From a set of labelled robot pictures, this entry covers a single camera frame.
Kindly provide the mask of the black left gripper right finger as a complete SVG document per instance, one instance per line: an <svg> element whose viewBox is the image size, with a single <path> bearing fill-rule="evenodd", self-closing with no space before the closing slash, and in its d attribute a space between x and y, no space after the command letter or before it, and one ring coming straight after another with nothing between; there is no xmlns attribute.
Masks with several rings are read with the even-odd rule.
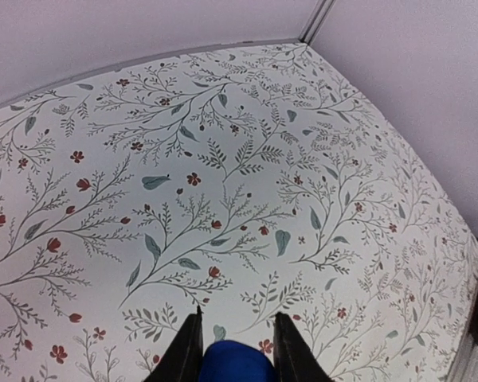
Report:
<svg viewBox="0 0 478 382"><path fill-rule="evenodd" d="M282 382L330 382L288 314L277 313L274 325L274 367Z"/></svg>

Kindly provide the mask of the blue bottle cap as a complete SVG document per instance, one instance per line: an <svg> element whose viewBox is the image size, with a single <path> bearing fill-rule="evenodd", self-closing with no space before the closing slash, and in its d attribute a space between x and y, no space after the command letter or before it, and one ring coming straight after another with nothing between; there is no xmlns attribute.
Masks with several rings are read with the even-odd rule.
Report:
<svg viewBox="0 0 478 382"><path fill-rule="evenodd" d="M272 382L276 371L259 350L237 341L217 341L207 348L198 375L201 382Z"/></svg>

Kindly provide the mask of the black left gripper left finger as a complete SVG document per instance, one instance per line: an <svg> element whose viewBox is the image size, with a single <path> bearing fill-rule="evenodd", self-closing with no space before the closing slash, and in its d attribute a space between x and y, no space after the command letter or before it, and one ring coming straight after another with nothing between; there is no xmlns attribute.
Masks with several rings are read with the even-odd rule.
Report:
<svg viewBox="0 0 478 382"><path fill-rule="evenodd" d="M200 306L189 314L163 357L145 382L195 382L202 366L203 334Z"/></svg>

